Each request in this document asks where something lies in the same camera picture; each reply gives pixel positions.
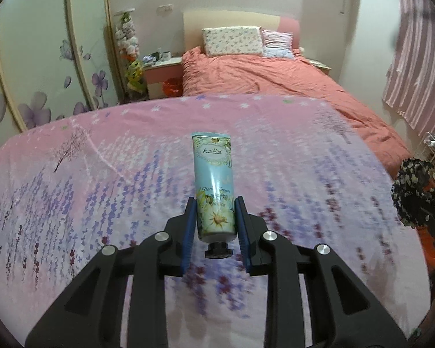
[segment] bed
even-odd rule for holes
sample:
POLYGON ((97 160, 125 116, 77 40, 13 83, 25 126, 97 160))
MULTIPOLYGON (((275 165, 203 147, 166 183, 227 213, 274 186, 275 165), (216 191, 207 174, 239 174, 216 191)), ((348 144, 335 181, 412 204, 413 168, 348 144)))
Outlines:
MULTIPOLYGON (((192 131, 231 135, 250 213, 296 244, 330 245, 407 335, 418 326, 429 308, 419 239, 344 119, 315 98, 197 95, 83 113, 0 149, 0 318, 21 343, 103 245, 135 245, 183 212, 192 131)), ((204 259, 206 248, 196 239, 186 276, 166 280, 170 346, 261 346, 266 279, 248 277, 236 241, 229 259, 204 259)))
POLYGON ((410 156, 403 140, 372 110, 304 57, 297 55, 293 60, 255 55, 207 57, 203 53, 201 29, 235 25, 292 32, 293 48, 299 47, 300 25, 290 18, 240 11, 186 11, 184 32, 187 52, 182 57, 184 95, 261 93, 321 99, 344 117, 390 176, 395 177, 401 162, 410 156))

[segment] headboard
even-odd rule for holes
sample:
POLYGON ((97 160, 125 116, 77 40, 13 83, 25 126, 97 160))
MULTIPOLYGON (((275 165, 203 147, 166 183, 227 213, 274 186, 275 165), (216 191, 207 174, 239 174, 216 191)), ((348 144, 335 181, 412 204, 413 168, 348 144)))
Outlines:
POLYGON ((293 18, 232 10, 187 10, 183 16, 186 51, 203 46, 201 29, 223 26, 261 26, 267 30, 292 32, 292 47, 300 46, 300 23, 293 18))

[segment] pink nightstand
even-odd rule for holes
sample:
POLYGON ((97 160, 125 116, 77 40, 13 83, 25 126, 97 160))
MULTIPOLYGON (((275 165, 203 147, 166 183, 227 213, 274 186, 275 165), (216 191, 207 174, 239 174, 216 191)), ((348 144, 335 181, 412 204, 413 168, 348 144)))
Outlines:
POLYGON ((144 67, 148 96, 150 99, 166 98, 163 93, 163 82, 169 78, 180 78, 184 75, 182 57, 173 57, 168 61, 159 61, 152 66, 144 67))

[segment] tree print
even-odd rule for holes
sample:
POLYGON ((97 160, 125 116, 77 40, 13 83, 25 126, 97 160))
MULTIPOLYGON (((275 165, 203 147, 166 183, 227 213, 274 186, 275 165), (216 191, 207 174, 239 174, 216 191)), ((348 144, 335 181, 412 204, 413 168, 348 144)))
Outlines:
POLYGON ((67 139, 58 149, 55 149, 52 153, 52 159, 58 161, 57 167, 55 167, 54 173, 57 172, 61 163, 66 160, 70 162, 81 151, 82 146, 87 140, 89 132, 76 127, 71 134, 71 137, 67 139))

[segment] pink striped pillow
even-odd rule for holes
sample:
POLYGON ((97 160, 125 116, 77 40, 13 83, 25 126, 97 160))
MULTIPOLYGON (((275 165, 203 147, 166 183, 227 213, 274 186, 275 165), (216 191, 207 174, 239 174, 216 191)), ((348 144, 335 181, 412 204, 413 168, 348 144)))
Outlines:
POLYGON ((278 31, 261 29, 261 37, 263 47, 292 50, 293 33, 280 33, 278 31))

